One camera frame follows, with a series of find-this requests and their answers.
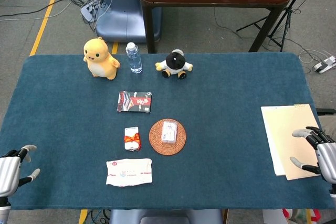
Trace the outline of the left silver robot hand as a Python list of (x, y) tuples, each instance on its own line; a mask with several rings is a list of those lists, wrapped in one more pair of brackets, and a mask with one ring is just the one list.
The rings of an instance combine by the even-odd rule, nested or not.
[(31, 162), (29, 152), (36, 150), (35, 145), (25, 145), (19, 150), (10, 150), (1, 156), (1, 197), (13, 195), (18, 187), (35, 180), (40, 173), (40, 168), (35, 169), (30, 175), (20, 178), (20, 168), (24, 160)]

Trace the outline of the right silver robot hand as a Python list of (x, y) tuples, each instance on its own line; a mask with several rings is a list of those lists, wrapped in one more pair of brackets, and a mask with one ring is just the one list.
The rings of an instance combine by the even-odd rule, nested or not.
[(335, 141), (314, 126), (294, 130), (292, 136), (305, 138), (313, 147), (318, 162), (317, 166), (312, 166), (298, 161), (295, 157), (290, 157), (291, 162), (301, 170), (321, 175), (329, 184), (335, 185)]

